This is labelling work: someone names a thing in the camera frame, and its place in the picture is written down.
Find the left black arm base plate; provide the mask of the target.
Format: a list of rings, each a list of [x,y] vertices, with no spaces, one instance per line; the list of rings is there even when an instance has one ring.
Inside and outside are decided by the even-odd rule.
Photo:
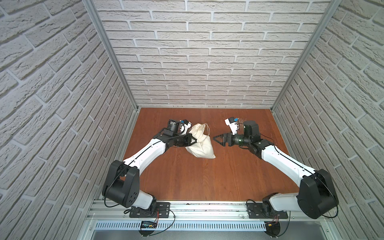
[[[148,209],[142,209],[139,207],[132,207],[129,217],[130,218],[160,218],[167,219],[170,214],[170,202],[156,202],[152,204]]]

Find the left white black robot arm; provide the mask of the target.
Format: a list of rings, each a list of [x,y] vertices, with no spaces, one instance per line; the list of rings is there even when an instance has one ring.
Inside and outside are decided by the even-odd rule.
[[[155,197],[140,190],[140,175],[169,148],[189,147],[197,143],[197,139],[189,132],[191,127],[192,124],[187,120],[169,120],[167,127],[136,154],[123,161],[113,161],[103,185],[103,197],[125,208],[154,208]]]

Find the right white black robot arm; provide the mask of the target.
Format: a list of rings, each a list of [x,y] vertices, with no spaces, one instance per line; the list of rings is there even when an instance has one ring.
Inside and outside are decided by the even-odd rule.
[[[245,121],[242,124],[242,134],[238,133],[237,122],[227,121],[226,124],[231,132],[215,136],[215,142],[223,147],[239,146],[250,151],[276,167],[299,187],[297,193],[273,193],[263,198],[262,213],[265,217],[275,217],[288,211],[302,212],[311,219],[317,219],[324,217],[330,210],[339,208],[339,199],[329,172],[306,166],[285,154],[271,137],[260,133],[259,126],[254,121]]]

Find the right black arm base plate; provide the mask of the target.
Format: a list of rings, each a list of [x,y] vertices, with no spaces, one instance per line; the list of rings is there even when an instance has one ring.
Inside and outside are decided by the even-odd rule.
[[[264,203],[246,203],[247,213],[250,219],[274,219],[279,218],[286,220],[289,215],[285,211],[275,211],[272,207]]]

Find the cream cloth drawstring bag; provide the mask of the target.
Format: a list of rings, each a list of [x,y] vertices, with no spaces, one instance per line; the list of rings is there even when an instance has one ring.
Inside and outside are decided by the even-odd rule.
[[[215,159],[213,146],[210,138],[210,128],[207,123],[195,124],[192,126],[190,133],[197,140],[197,142],[186,150],[197,158]]]

